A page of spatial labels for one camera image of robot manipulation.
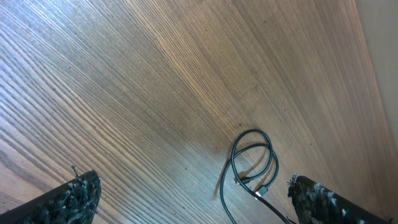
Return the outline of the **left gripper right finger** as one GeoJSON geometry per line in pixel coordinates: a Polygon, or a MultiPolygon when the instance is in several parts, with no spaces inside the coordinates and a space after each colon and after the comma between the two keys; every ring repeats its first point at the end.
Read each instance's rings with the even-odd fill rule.
{"type": "Polygon", "coordinates": [[[386,220],[350,202],[304,175],[293,175],[288,197],[300,223],[388,224],[386,220]]]}

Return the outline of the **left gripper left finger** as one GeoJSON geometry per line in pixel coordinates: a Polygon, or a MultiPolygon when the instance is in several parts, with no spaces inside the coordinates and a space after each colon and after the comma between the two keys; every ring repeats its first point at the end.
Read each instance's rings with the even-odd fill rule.
{"type": "Polygon", "coordinates": [[[1,214],[1,223],[91,224],[100,197],[100,177],[92,170],[1,214]]]}

